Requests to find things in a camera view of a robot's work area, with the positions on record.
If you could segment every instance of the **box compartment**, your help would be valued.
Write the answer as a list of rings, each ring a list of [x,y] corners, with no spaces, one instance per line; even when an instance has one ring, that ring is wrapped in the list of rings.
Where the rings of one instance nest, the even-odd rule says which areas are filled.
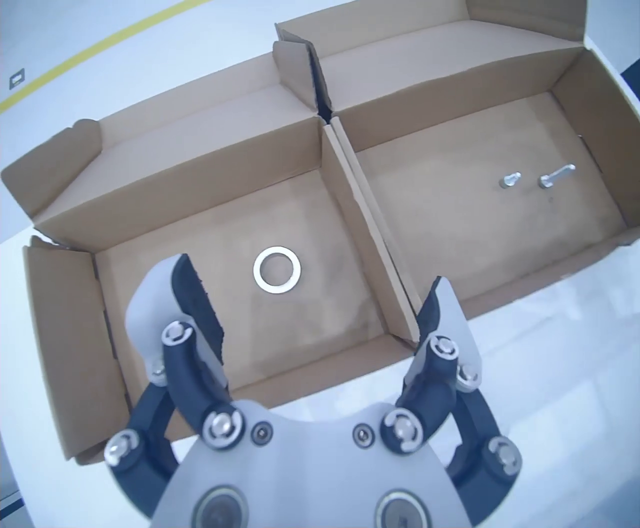
[[[78,122],[3,172],[58,242],[34,238],[25,260],[66,457],[99,460],[147,386],[125,311],[147,271],[176,253],[191,257],[223,325],[236,399],[276,406],[412,354],[412,308],[316,115],[309,61],[305,44],[277,42],[273,54]],[[301,262],[283,295],[253,279],[270,246]],[[272,257],[262,271],[281,284],[291,268]],[[176,413],[167,437],[192,434]]]
[[[625,229],[597,165],[549,93],[356,153],[420,299],[446,275],[463,300]],[[537,178],[573,163],[552,189]],[[503,176],[522,180],[502,189]]]
[[[319,93],[414,311],[437,275],[472,317],[637,235],[640,125],[574,42],[586,3],[401,4],[360,0],[278,28],[317,51]],[[376,29],[350,33],[356,20]],[[575,174],[538,186],[568,163]],[[501,189],[513,172],[522,180]]]

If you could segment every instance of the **metal washer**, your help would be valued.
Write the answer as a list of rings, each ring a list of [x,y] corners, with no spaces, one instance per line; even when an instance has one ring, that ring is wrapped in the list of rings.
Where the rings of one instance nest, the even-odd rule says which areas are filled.
[[[269,284],[262,278],[261,267],[262,263],[267,257],[271,255],[283,255],[287,257],[291,261],[291,265],[293,266],[293,272],[291,273],[291,277],[284,284],[280,284],[279,286],[274,286],[273,284]],[[271,248],[265,249],[260,255],[257,256],[255,262],[253,263],[253,278],[255,279],[255,283],[265,290],[268,293],[285,293],[292,289],[300,280],[300,273],[302,268],[300,266],[300,261],[296,254],[288,248],[283,248],[282,246],[273,246]]]

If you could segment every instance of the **bolt head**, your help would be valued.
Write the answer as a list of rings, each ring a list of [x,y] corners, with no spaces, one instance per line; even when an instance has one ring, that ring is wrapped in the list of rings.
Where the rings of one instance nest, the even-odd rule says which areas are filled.
[[[229,436],[233,423],[231,423],[231,416],[227,413],[220,413],[213,418],[211,423],[211,432],[213,436]]]
[[[415,436],[415,426],[409,418],[400,416],[394,423],[394,434],[398,440],[413,440]]]
[[[458,375],[464,381],[477,381],[479,376],[476,368],[471,365],[459,365]]]
[[[184,335],[184,327],[182,326],[182,324],[176,321],[175,323],[172,323],[169,328],[167,328],[166,334],[169,339],[176,341]]]
[[[137,448],[140,439],[133,429],[117,433],[104,448],[104,459],[111,467],[116,467],[122,458]]]
[[[519,473],[522,468],[522,455],[511,440],[504,436],[496,436],[489,441],[488,448],[506,475],[513,477]]]

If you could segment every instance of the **small bolt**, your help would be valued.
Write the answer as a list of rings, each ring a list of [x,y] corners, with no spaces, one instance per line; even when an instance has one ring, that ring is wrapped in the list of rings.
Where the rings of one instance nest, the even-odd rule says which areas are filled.
[[[415,426],[409,418],[400,416],[394,423],[394,434],[398,440],[413,440],[415,436]]]
[[[575,165],[573,163],[569,163],[564,167],[560,167],[558,170],[552,172],[551,174],[545,174],[544,176],[541,176],[540,178],[538,178],[538,185],[543,189],[548,189],[549,187],[553,187],[554,182],[557,179],[567,174],[570,174],[574,170],[575,170]]]
[[[513,477],[519,473],[522,468],[522,455],[511,440],[505,436],[495,436],[489,440],[488,448],[494,453],[506,475]]]
[[[175,321],[167,327],[166,334],[170,339],[177,341],[184,335],[184,327],[179,321]]]
[[[508,189],[509,187],[513,187],[518,180],[522,177],[522,174],[519,172],[514,172],[513,174],[509,174],[504,178],[501,178],[499,181],[500,187],[503,189]]]
[[[429,346],[443,359],[454,360],[458,357],[458,345],[448,337],[434,335],[429,339]]]
[[[220,413],[213,418],[211,423],[211,433],[213,436],[229,436],[233,424],[231,423],[231,416],[227,413]]]
[[[116,467],[140,443],[137,432],[125,429],[117,433],[104,448],[104,459],[111,467]]]

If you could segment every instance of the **box flap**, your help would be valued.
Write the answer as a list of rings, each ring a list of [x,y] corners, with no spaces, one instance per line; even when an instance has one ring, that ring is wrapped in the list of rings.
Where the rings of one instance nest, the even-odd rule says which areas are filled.
[[[307,46],[301,42],[274,42],[273,59],[280,72],[280,82],[311,110],[317,110]]]
[[[42,374],[69,459],[127,424],[125,387],[92,256],[34,239],[24,260]]]
[[[356,0],[276,25],[313,42],[320,58],[419,29],[468,20],[464,0]]]
[[[321,173],[324,184],[338,202],[387,328],[402,339],[417,342],[419,330],[415,314],[369,206],[330,125],[323,127],[322,142]]]
[[[290,33],[286,29],[281,28],[278,24],[276,24],[276,32],[278,33],[278,38],[283,42],[296,42],[304,44],[307,47],[311,65],[311,74],[316,93],[316,108],[320,117],[328,123],[331,120],[331,114],[333,113],[333,104],[331,102],[331,98],[329,98],[329,91],[327,90],[324,74],[320,67],[320,59],[318,58],[316,47],[311,41]]]
[[[82,119],[37,146],[2,171],[2,181],[33,219],[100,154],[97,121]]]
[[[629,227],[640,226],[640,116],[591,51],[553,87],[575,132],[591,151]]]
[[[584,39],[587,0],[467,0],[472,20],[504,24],[580,41]]]

